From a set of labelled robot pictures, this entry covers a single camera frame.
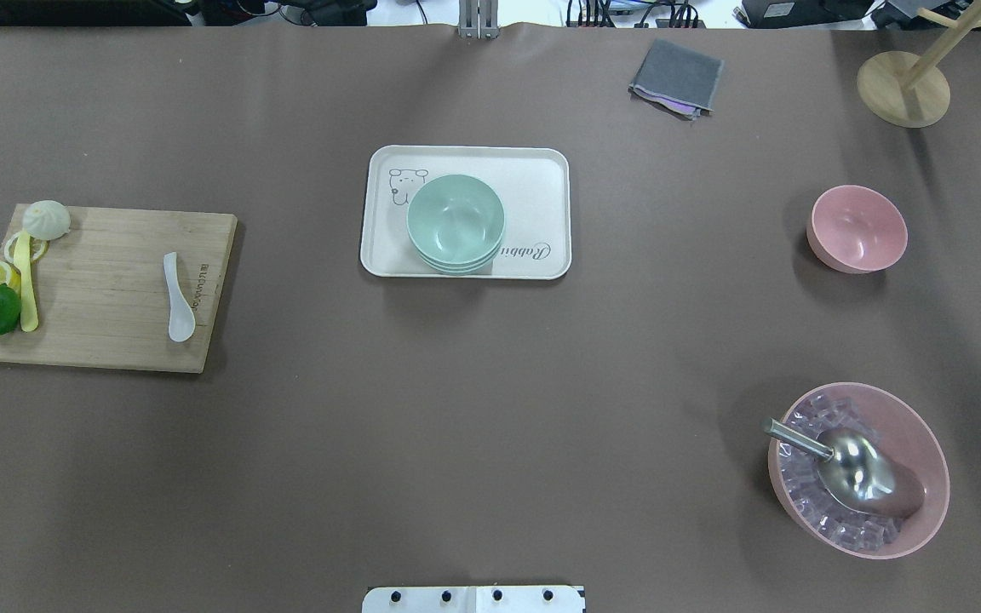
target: cutting board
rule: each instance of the cutting board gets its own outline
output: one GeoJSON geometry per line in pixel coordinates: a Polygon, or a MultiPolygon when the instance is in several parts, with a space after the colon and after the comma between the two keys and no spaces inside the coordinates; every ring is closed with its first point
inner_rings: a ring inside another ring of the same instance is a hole
{"type": "MultiPolygon", "coordinates": [[[[20,230],[19,204],[5,239],[20,230]]],[[[203,372],[237,217],[69,206],[71,231],[32,263],[40,326],[0,336],[0,362],[203,372]],[[178,253],[195,334],[169,339],[161,260],[178,253]]]]}

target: folded cloth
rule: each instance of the folded cloth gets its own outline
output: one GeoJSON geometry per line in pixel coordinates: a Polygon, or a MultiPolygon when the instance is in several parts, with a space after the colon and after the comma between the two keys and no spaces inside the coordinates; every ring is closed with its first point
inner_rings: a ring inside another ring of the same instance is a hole
{"type": "Polygon", "coordinates": [[[671,112],[697,119],[712,112],[717,80],[725,62],[667,40],[654,40],[630,90],[671,112]]]}

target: mint green bowl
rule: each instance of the mint green bowl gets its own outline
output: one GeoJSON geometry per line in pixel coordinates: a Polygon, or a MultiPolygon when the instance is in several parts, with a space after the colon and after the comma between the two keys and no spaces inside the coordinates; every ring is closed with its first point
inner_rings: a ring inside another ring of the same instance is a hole
{"type": "Polygon", "coordinates": [[[458,274],[489,261],[505,232],[498,194],[467,175],[433,179],[408,205],[408,236],[422,259],[441,272],[458,274]]]}

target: bowl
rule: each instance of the bowl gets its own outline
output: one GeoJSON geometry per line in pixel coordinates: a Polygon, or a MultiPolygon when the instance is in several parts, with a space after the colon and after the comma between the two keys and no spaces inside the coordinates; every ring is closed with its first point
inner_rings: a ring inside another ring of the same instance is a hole
{"type": "Polygon", "coordinates": [[[907,224],[892,201],[863,186],[832,187],[807,224],[818,259],[840,272],[883,271],[907,249],[907,224]]]}
{"type": "Polygon", "coordinates": [[[891,393],[864,383],[830,383],[817,387],[795,401],[794,406],[783,415],[782,422],[787,422],[795,409],[819,393],[832,401],[849,398],[857,407],[860,421],[880,434],[877,449],[914,471],[915,476],[926,486],[926,500],[915,515],[903,521],[903,526],[891,543],[885,543],[876,551],[848,550],[822,536],[797,512],[793,497],[786,491],[780,473],[778,441],[772,439],[767,453],[767,465],[771,474],[771,486],[778,500],[798,526],[842,553],[864,559],[892,559],[915,553],[938,533],[945,514],[949,511],[949,466],[945,463],[945,455],[941,445],[938,445],[938,439],[916,414],[915,409],[891,393]]]}
{"type": "Polygon", "coordinates": [[[505,231],[506,212],[498,194],[468,175],[433,179],[408,205],[411,242],[441,272],[482,266],[502,247],[505,231]]]}

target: small pink bowl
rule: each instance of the small pink bowl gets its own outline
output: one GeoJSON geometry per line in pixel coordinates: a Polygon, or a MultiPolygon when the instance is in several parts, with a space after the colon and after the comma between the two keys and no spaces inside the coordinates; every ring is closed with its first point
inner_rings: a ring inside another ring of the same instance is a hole
{"type": "Polygon", "coordinates": [[[821,194],[807,234],[818,259],[855,275],[883,271],[907,249],[903,215],[868,187],[838,186],[821,194]]]}
{"type": "Polygon", "coordinates": [[[794,406],[783,415],[782,422],[789,419],[789,414],[802,401],[824,392],[829,399],[849,398],[858,408],[865,426],[872,427],[881,436],[880,451],[891,457],[893,461],[915,471],[915,476],[926,486],[926,501],[922,508],[903,522],[899,536],[895,541],[885,544],[876,551],[850,551],[848,548],[837,546],[821,536],[797,513],[794,500],[786,491],[782,482],[782,471],[778,463],[778,441],[772,439],[771,449],[767,453],[767,466],[771,471],[771,486],[786,513],[810,535],[828,543],[842,553],[856,555],[866,559],[892,559],[915,553],[941,529],[945,514],[949,511],[949,466],[945,463],[945,454],[935,438],[930,427],[922,421],[903,400],[892,396],[883,389],[865,385],[864,383],[830,383],[817,387],[801,396],[794,406]]]}

